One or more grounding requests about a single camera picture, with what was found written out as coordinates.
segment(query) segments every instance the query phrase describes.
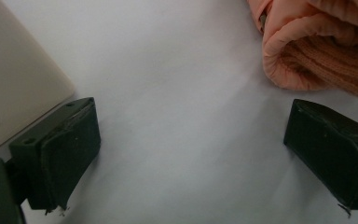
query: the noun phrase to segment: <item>white fabric surface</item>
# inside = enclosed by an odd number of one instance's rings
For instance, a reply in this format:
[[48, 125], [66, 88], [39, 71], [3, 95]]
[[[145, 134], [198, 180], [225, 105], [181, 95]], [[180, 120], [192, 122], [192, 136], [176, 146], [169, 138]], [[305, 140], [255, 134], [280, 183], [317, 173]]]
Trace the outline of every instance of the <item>white fabric surface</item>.
[[295, 98], [357, 121], [358, 98], [273, 86], [245, 2], [4, 2], [103, 139], [65, 217], [24, 203], [28, 223], [358, 223], [282, 143]]

